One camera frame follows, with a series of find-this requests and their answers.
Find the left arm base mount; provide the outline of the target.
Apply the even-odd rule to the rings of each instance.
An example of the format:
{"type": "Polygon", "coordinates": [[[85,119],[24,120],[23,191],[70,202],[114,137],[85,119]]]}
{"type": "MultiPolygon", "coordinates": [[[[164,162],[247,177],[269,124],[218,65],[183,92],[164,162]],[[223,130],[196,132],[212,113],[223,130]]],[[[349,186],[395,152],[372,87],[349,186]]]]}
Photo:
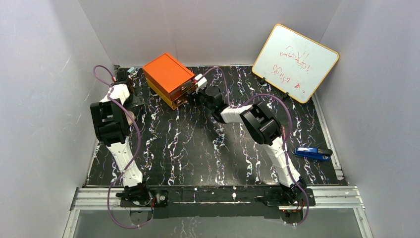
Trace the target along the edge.
{"type": "Polygon", "coordinates": [[[124,187],[123,192],[115,195],[120,198],[121,207],[166,207],[169,193],[167,190],[150,188],[146,183],[124,187]]]}

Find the orange drawer organizer box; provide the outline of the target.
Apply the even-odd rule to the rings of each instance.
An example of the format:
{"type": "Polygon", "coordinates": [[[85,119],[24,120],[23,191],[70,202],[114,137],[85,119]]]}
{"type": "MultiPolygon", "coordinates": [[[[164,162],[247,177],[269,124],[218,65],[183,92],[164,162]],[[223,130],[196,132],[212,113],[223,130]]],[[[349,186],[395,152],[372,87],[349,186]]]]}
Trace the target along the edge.
{"type": "Polygon", "coordinates": [[[142,70],[148,86],[173,110],[187,101],[188,92],[197,88],[195,74],[170,53],[147,63],[142,70]]]}

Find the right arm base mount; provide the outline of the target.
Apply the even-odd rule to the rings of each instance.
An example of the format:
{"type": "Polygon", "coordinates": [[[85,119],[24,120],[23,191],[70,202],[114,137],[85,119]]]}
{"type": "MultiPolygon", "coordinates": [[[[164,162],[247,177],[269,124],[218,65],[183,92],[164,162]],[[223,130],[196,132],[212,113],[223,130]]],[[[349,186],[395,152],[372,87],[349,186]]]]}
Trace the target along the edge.
{"type": "Polygon", "coordinates": [[[305,195],[299,189],[297,189],[297,194],[292,195],[283,191],[282,188],[270,187],[269,189],[266,189],[264,191],[264,195],[261,198],[261,202],[268,207],[289,205],[297,206],[298,203],[302,205],[302,202],[304,202],[304,205],[308,204],[309,206],[315,206],[316,201],[313,190],[310,188],[306,188],[305,192],[308,199],[306,199],[305,195]]]}

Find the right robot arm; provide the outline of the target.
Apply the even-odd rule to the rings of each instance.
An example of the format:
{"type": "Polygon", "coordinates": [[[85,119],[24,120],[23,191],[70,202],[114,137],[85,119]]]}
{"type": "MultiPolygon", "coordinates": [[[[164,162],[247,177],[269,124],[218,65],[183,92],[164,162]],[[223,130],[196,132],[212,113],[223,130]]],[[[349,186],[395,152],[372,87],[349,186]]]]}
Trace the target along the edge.
{"type": "Polygon", "coordinates": [[[208,108],[219,123],[243,123],[252,139],[267,152],[280,184],[286,189],[306,189],[305,181],[289,161],[281,123],[263,102],[229,106],[224,102],[217,87],[188,92],[186,98],[193,106],[208,108]]]}

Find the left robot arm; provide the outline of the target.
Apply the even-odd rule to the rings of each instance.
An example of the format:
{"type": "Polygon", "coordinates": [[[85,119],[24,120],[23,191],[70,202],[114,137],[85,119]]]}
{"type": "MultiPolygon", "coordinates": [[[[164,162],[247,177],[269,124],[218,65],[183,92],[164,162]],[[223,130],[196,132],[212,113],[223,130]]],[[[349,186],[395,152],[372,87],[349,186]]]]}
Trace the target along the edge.
{"type": "Polygon", "coordinates": [[[127,82],[116,81],[108,68],[101,66],[110,74],[112,83],[100,80],[109,87],[107,94],[90,105],[93,127],[97,140],[111,152],[122,175],[125,188],[134,188],[143,183],[143,174],[137,167],[129,145],[130,125],[138,128],[134,115],[124,107],[131,93],[127,82]]]}

